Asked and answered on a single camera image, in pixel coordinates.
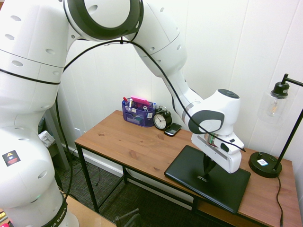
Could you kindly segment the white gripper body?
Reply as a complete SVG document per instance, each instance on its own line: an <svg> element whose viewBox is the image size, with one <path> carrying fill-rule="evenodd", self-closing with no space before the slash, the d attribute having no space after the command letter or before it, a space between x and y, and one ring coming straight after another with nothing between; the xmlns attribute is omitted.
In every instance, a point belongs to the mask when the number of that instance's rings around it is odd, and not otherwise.
<svg viewBox="0 0 303 227"><path fill-rule="evenodd" d="M193 134L192 143L228 173L236 172L241 164L243 142L235 133L230 135Z"/></svg>

